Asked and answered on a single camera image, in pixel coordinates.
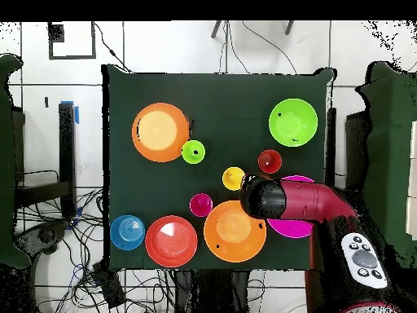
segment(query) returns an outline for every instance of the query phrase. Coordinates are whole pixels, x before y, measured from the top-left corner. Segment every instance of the table leg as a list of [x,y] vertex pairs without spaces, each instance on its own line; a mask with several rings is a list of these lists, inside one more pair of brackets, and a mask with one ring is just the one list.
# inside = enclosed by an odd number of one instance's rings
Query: table leg
[[294,20],[290,20],[288,22],[287,29],[285,30],[286,35],[288,35],[290,33],[293,24],[294,24]]
[[216,24],[214,25],[213,32],[212,32],[212,38],[216,37],[217,31],[221,22],[222,22],[221,20],[216,20]]

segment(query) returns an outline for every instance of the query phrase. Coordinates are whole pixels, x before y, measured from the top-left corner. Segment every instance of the magenta bowl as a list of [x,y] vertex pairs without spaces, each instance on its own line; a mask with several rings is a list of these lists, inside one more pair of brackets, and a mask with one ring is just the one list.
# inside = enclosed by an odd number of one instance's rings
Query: magenta bowl
[[[302,175],[292,175],[282,178],[282,180],[301,181],[306,183],[313,183],[314,180]],[[286,236],[293,239],[300,239],[311,234],[313,224],[307,221],[292,221],[282,219],[268,218],[268,223],[276,232],[282,236]]]
[[213,209],[213,201],[210,196],[205,193],[198,193],[190,200],[190,210],[198,217],[205,217]]

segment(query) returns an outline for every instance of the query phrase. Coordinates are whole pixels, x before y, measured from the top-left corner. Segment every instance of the yellow bowl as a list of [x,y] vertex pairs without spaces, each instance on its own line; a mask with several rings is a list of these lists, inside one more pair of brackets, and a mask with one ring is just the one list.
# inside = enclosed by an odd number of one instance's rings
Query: yellow bowl
[[231,191],[238,191],[244,178],[244,172],[238,167],[229,167],[223,173],[223,185]]

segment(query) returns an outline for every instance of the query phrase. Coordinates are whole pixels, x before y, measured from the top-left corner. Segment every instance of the small red cup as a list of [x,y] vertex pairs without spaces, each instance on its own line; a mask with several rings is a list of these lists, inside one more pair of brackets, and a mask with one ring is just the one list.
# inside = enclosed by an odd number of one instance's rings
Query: small red cup
[[267,174],[273,174],[281,168],[283,160],[275,150],[265,150],[257,159],[259,168]]

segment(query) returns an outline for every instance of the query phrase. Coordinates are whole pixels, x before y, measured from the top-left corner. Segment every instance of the dark green table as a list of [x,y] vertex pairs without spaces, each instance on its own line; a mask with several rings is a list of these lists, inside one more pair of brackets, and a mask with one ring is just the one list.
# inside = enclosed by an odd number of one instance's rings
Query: dark green table
[[[227,190],[222,174],[238,166],[260,172],[259,154],[273,148],[283,165],[275,175],[301,174],[323,181],[326,127],[326,89],[333,71],[325,68],[310,76],[273,74],[127,74],[108,65],[110,121],[110,222],[123,214],[140,217],[146,228],[160,217],[178,215],[197,231],[198,249],[182,269],[297,269],[309,268],[309,239],[289,239],[268,225],[266,243],[254,258],[228,263],[212,254],[205,244],[205,218],[189,210],[192,196],[209,194],[214,206],[238,200],[239,192]],[[304,146],[286,148],[270,135],[268,118],[280,101],[299,98],[318,114],[318,130]],[[191,137],[201,141],[206,156],[198,165],[181,157],[155,163],[136,151],[131,127],[137,114],[149,104],[164,102],[180,108],[194,121]],[[147,255],[145,244],[122,251],[111,244],[110,267],[160,268]]]

